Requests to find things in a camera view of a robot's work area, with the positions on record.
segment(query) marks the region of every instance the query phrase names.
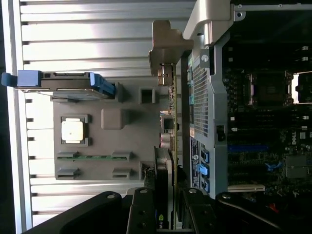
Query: metal frame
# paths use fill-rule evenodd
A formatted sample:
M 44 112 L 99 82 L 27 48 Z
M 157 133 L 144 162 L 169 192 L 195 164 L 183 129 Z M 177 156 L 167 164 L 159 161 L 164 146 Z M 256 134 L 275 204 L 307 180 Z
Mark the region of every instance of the metal frame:
M 20 1 L 2 1 L 5 65 L 8 73 L 23 69 Z M 8 88 L 9 129 L 16 233 L 32 227 L 30 176 L 24 94 Z

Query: ventilation grille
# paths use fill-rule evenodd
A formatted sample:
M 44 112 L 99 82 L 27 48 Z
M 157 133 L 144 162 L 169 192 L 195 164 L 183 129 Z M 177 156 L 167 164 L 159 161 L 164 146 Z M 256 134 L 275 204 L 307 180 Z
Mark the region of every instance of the ventilation grille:
M 208 137 L 207 70 L 197 66 L 193 71 L 195 132 Z

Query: screw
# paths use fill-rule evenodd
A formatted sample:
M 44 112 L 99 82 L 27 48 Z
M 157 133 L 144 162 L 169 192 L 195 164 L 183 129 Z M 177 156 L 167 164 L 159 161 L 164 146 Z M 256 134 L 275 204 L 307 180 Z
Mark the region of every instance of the screw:
M 195 193 L 196 193 L 196 189 L 190 189 L 190 190 L 189 190 L 189 193 L 195 194 Z
M 230 196 L 229 194 L 223 194 L 222 197 L 223 197 L 224 199 L 230 199 L 230 198 L 231 198 L 231 196 Z

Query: white louvered panel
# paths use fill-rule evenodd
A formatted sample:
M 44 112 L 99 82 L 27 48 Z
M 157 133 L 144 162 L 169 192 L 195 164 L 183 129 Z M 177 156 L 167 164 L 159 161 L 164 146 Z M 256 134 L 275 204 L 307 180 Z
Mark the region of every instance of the white louvered panel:
M 148 61 L 152 22 L 170 20 L 172 28 L 183 31 L 194 5 L 163 0 L 21 1 L 25 70 L 92 71 L 108 80 L 152 79 Z M 33 226 L 101 192 L 125 195 L 129 188 L 143 185 L 140 181 L 55 180 L 53 104 L 48 96 L 25 96 L 32 99 L 26 104 L 26 116 L 33 120 L 27 123 Z

